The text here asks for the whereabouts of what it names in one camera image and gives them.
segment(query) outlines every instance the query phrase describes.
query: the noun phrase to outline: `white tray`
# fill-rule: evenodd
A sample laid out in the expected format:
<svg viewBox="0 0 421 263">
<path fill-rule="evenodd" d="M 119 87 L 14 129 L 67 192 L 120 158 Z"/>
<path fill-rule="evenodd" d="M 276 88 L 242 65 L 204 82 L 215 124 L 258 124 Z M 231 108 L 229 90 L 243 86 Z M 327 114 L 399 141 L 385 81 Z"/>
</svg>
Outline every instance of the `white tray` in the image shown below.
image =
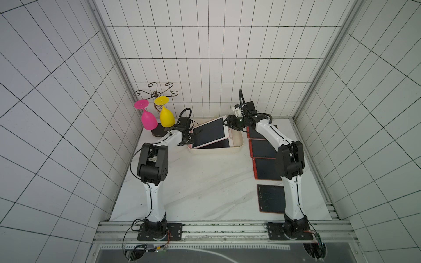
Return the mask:
<svg viewBox="0 0 421 263">
<path fill-rule="evenodd" d="M 195 120 L 197 123 L 199 124 L 203 124 L 205 122 L 208 122 L 212 119 L 197 119 Z M 237 131 L 237 130 L 231 130 L 231 135 L 232 135 L 232 143 L 234 144 L 233 147 L 229 147 L 229 148 L 213 148 L 213 149 L 192 149 L 192 145 L 190 144 L 187 148 L 189 150 L 189 152 L 191 152 L 192 154 L 224 154 L 224 153 L 231 153 L 231 152 L 239 152 L 241 147 L 244 144 L 244 140 L 242 138 L 242 132 L 241 131 Z"/>
</svg>

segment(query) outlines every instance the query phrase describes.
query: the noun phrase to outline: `black cable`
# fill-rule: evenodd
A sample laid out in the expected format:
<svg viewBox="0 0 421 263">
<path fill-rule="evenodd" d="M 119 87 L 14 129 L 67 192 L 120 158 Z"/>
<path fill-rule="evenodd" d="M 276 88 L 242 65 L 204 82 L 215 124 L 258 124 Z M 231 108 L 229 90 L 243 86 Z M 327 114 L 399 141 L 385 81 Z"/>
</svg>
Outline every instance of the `black cable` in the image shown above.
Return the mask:
<svg viewBox="0 0 421 263">
<path fill-rule="evenodd" d="M 242 90 L 240 89 L 240 104 L 245 103 L 244 96 L 242 95 Z"/>
<path fill-rule="evenodd" d="M 270 126 L 270 128 L 272 129 L 272 131 L 274 131 L 277 135 L 281 136 L 282 139 L 284 139 L 284 137 L 282 137 L 282 135 L 280 135 L 274 128 L 272 128 L 272 126 Z"/>
<path fill-rule="evenodd" d="M 137 154 L 140 150 L 142 150 L 142 148 L 140 148 L 137 152 L 135 152 L 135 154 L 133 154 L 132 159 L 130 160 L 130 172 L 132 173 L 132 175 L 133 175 L 136 179 L 142 180 L 142 179 L 140 179 L 139 177 L 137 177 L 136 175 L 134 175 L 134 173 L 133 173 L 133 171 L 132 171 L 132 169 L 131 169 L 131 162 L 133 161 L 134 156 L 135 156 L 135 155 L 136 155 L 136 154 Z"/>
<path fill-rule="evenodd" d="M 297 199 L 298 199 L 298 205 L 300 205 L 300 197 L 299 197 L 299 195 L 298 195 L 298 187 L 297 187 Z M 317 230 L 314 228 L 314 226 L 310 223 L 310 221 L 307 221 L 308 223 L 309 223 L 309 225 L 314 229 L 314 231 L 316 232 L 316 239 L 320 239 L 320 242 L 321 242 L 321 244 L 320 245 L 322 245 L 323 244 L 323 242 L 322 242 L 322 238 L 320 237 L 320 235 L 319 235 L 319 233 L 317 232 Z"/>
<path fill-rule="evenodd" d="M 121 249 L 122 249 L 122 251 L 123 251 L 123 256 L 127 259 L 127 260 L 130 260 L 128 257 L 126 257 L 126 253 L 124 253 L 124 239 L 126 238 L 126 235 L 127 235 L 127 232 L 129 232 L 129 230 L 131 229 L 131 230 L 133 230 L 133 226 L 134 226 L 134 224 L 136 224 L 136 223 L 139 223 L 139 222 L 143 222 L 143 221 L 145 221 L 145 219 L 146 218 L 148 218 L 148 216 L 150 216 L 150 214 L 152 213 L 152 211 L 151 212 L 149 212 L 149 214 L 147 215 L 147 217 L 145 217 L 144 219 L 135 219 L 134 221 L 133 221 L 133 223 L 131 224 L 131 226 L 127 229 L 127 231 L 126 231 L 126 233 L 124 234 L 124 237 L 123 237 L 123 241 L 121 242 Z"/>
<path fill-rule="evenodd" d="M 151 189 L 150 189 L 150 188 L 151 188 L 151 186 L 150 186 L 148 183 L 145 183 L 145 184 L 147 184 L 147 185 L 148 185 L 148 187 L 149 187 L 149 197 L 150 197 L 150 199 L 151 199 L 151 212 L 149 213 L 149 215 L 150 215 L 150 214 L 152 213 L 152 193 L 151 193 Z"/>
<path fill-rule="evenodd" d="M 269 124 L 272 124 L 272 120 L 273 120 L 272 115 L 270 115 L 269 113 L 263 113 L 263 114 L 266 116 L 269 116 Z"/>
<path fill-rule="evenodd" d="M 187 118 L 189 118 L 190 119 L 190 117 L 192 116 L 192 109 L 191 108 L 185 108 L 184 110 L 182 110 L 181 112 L 180 112 L 180 115 L 179 115 L 179 118 L 181 118 L 181 115 L 185 112 L 185 111 L 190 111 L 190 113 L 189 113 L 189 116 L 187 117 Z"/>
<path fill-rule="evenodd" d="M 134 248 L 133 248 L 133 250 L 136 250 L 136 248 L 138 248 L 138 247 L 143 247 L 143 246 L 145 246 L 145 248 L 147 247 L 147 244 L 140 244 L 140 245 L 137 245 L 137 246 L 135 246 Z"/>
<path fill-rule="evenodd" d="M 195 135 L 195 134 L 198 134 L 198 133 L 200 133 L 201 131 L 203 131 L 203 128 L 202 128 L 202 126 L 199 124 L 199 123 L 197 123 L 195 120 L 192 120 L 192 122 L 195 122 L 197 125 L 199 125 L 199 127 L 200 127 L 200 131 L 198 131 L 197 133 L 192 133 L 192 135 Z"/>
</svg>

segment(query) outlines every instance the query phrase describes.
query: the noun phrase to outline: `tablet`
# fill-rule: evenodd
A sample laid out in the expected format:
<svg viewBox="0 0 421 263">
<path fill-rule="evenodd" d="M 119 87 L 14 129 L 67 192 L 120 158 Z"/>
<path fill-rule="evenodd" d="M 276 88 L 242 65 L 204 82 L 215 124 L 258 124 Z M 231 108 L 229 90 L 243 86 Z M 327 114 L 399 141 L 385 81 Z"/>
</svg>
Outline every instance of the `tablet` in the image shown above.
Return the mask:
<svg viewBox="0 0 421 263">
<path fill-rule="evenodd" d="M 225 139 L 229 139 L 229 128 L 222 124 L 222 121 L 226 119 L 226 116 L 219 117 L 217 119 L 205 122 L 200 126 L 196 126 L 192 129 L 193 143 L 192 149 L 198 149 L 203 146 L 213 144 Z M 233 147 L 232 140 L 229 141 L 229 146 Z"/>
<path fill-rule="evenodd" d="M 248 140 L 250 146 L 250 157 L 252 158 L 275 158 L 276 150 L 266 140 Z"/>
<path fill-rule="evenodd" d="M 283 186 L 258 184 L 257 195 L 259 211 L 264 213 L 285 213 L 285 192 Z"/>
<path fill-rule="evenodd" d="M 253 158 L 253 171 L 256 180 L 282 181 L 275 170 L 275 159 Z"/>
</svg>

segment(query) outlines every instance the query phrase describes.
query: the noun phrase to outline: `wire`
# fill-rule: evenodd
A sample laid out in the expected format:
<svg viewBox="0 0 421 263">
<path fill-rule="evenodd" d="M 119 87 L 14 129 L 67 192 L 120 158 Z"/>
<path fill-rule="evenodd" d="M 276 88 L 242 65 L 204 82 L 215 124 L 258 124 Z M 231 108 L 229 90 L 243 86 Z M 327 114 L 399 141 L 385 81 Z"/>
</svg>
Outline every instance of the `wire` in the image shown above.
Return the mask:
<svg viewBox="0 0 421 263">
<path fill-rule="evenodd" d="M 149 213 L 149 215 L 152 213 L 152 193 L 151 193 L 151 186 L 148 184 L 148 183 L 145 183 L 145 184 L 147 184 L 148 185 L 148 187 L 149 187 L 149 197 L 150 197 L 150 199 L 151 199 L 151 212 Z"/>
<path fill-rule="evenodd" d="M 274 131 L 277 135 L 281 136 L 282 139 L 284 139 L 284 137 L 282 137 L 282 135 L 280 135 L 274 128 L 272 128 L 272 126 L 270 126 L 270 128 L 272 129 L 272 131 Z"/>
<path fill-rule="evenodd" d="M 167 243 L 163 246 L 163 248 L 164 247 L 168 247 L 168 244 L 170 243 L 170 240 L 171 240 L 171 232 L 168 230 L 167 231 L 167 235 L 168 235 L 168 241 L 167 241 Z"/>
<path fill-rule="evenodd" d="M 300 199 L 299 199 L 299 196 L 297 195 L 297 198 L 298 198 L 298 205 L 300 205 Z M 311 230 L 310 230 L 310 232 L 309 231 L 304 231 L 304 232 L 309 232 L 309 233 L 312 233 L 312 234 L 315 234 L 315 236 L 316 236 L 316 239 L 317 239 L 317 242 L 319 243 L 319 240 L 320 240 L 320 245 L 322 245 L 323 244 L 323 242 L 322 242 L 322 238 L 320 237 L 320 235 L 319 235 L 319 233 L 317 232 L 317 230 L 314 228 L 314 226 L 310 223 L 310 221 L 307 221 L 308 223 L 309 223 L 309 225 L 314 229 L 314 231 L 315 231 L 315 233 L 312 233 L 311 232 Z"/>
<path fill-rule="evenodd" d="M 183 138 L 183 140 L 182 140 L 180 143 L 178 143 L 178 144 L 177 144 L 177 146 L 183 146 L 183 145 L 186 145 L 186 143 L 188 143 L 188 142 L 190 141 L 190 139 L 191 139 L 192 137 L 190 136 L 190 134 L 189 134 L 189 133 L 186 133 L 186 135 L 188 136 L 188 138 Z"/>
<path fill-rule="evenodd" d="M 263 114 L 266 116 L 269 116 L 269 124 L 272 124 L 272 120 L 273 120 L 272 115 L 270 115 L 269 113 L 263 113 Z"/>
<path fill-rule="evenodd" d="M 133 223 L 131 224 L 131 226 L 127 229 L 126 233 L 124 234 L 123 241 L 121 242 L 121 249 L 123 250 L 123 256 L 127 260 L 130 260 L 128 257 L 126 257 L 126 253 L 124 253 L 124 239 L 126 238 L 127 232 L 129 232 L 130 229 L 133 230 L 133 226 L 134 226 L 135 223 L 139 223 L 139 222 L 145 221 L 145 219 L 148 218 L 148 216 L 150 216 L 151 213 L 152 213 L 152 211 L 149 212 L 149 214 L 147 215 L 147 217 L 145 217 L 144 219 L 135 219 L 133 221 Z"/>
<path fill-rule="evenodd" d="M 199 123 L 197 123 L 195 120 L 192 120 L 192 122 L 195 122 L 200 127 L 200 131 L 198 131 L 197 133 L 192 133 L 192 135 L 200 133 L 203 130 L 202 126 Z"/>
<path fill-rule="evenodd" d="M 222 258 L 225 258 L 226 260 L 229 260 L 232 263 L 239 263 L 238 261 L 235 261 L 232 258 L 227 257 L 226 255 L 223 255 L 221 253 L 217 253 L 217 252 L 214 252 L 214 251 L 202 250 L 202 249 L 197 249 L 197 248 L 189 248 L 189 247 L 181 247 L 181 248 L 174 248 L 174 249 L 193 250 L 193 251 L 199 251 L 199 252 L 214 254 L 214 255 L 220 256 Z"/>
<path fill-rule="evenodd" d="M 242 90 L 240 89 L 240 106 L 241 106 L 243 103 L 245 104 L 245 99 L 244 99 L 244 96 L 242 95 Z"/>
<path fill-rule="evenodd" d="M 181 115 L 185 112 L 185 111 L 190 111 L 190 113 L 189 113 L 189 116 L 187 117 L 187 118 L 189 118 L 190 119 L 190 117 L 192 116 L 192 109 L 191 108 L 185 108 L 184 110 L 182 110 L 181 112 L 180 112 L 180 115 L 179 115 L 179 118 L 181 118 Z"/>
</svg>

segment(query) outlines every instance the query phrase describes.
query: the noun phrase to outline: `black mounting plate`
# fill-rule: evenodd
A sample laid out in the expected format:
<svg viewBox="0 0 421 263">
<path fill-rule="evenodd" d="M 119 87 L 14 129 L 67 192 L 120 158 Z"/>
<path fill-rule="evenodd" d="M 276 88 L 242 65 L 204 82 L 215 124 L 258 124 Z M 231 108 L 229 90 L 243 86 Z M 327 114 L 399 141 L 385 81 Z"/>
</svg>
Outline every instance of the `black mounting plate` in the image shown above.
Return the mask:
<svg viewBox="0 0 421 263">
<path fill-rule="evenodd" d="M 168 132 L 165 131 L 165 127 L 158 123 L 158 126 L 155 129 L 151 130 L 151 133 L 155 137 L 164 137 L 165 134 L 167 134 Z"/>
<path fill-rule="evenodd" d="M 170 231 L 171 241 L 180 241 L 183 232 L 182 223 L 167 223 L 167 230 Z M 162 240 L 156 240 L 152 236 L 146 234 L 144 224 L 140 225 L 139 234 L 137 235 L 138 241 L 167 241 L 168 237 L 165 235 Z"/>
<path fill-rule="evenodd" d="M 267 223 L 266 229 L 269 234 L 269 240 L 289 240 L 282 231 L 282 225 L 284 223 Z M 302 232 L 296 240 L 313 240 L 313 234 Z"/>
</svg>

